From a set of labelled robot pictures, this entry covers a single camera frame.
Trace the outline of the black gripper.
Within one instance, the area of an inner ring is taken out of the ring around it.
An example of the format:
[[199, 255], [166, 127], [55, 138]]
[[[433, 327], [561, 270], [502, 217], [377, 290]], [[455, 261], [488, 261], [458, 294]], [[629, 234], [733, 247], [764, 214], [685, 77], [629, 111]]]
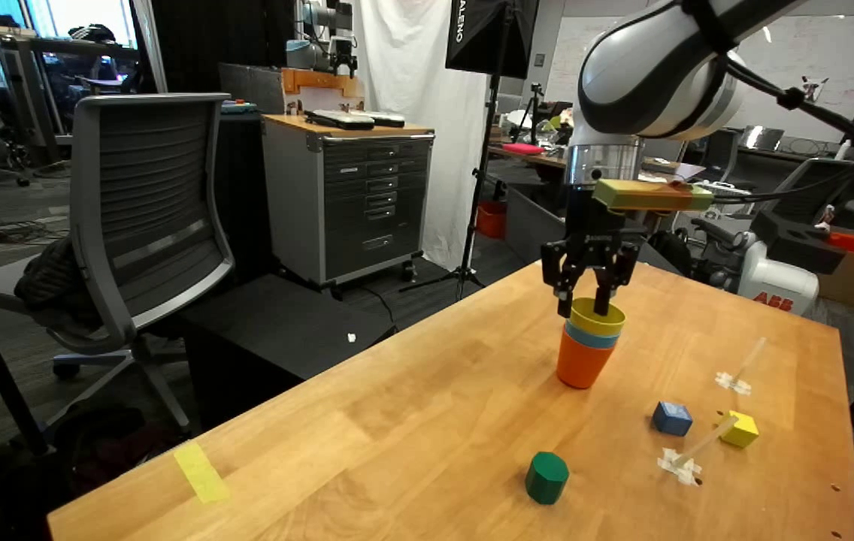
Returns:
[[608, 212], [588, 188], [568, 188], [563, 237], [542, 247], [542, 279], [553, 287], [557, 312], [572, 315], [575, 287], [594, 267], [594, 310], [604, 315], [613, 293], [633, 279], [643, 237], [643, 227]]

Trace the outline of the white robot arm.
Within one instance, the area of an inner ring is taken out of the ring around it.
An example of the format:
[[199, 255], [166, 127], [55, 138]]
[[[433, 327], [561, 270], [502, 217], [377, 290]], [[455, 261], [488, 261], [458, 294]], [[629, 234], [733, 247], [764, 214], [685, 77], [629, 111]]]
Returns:
[[604, 31], [575, 78], [575, 134], [565, 152], [565, 234], [542, 247], [542, 279], [557, 312], [575, 310], [575, 287], [594, 270], [594, 310], [608, 315], [633, 282], [650, 232], [633, 212], [598, 202], [604, 181], [639, 178], [643, 138], [705, 138], [738, 107], [733, 50], [800, 0], [659, 0]]

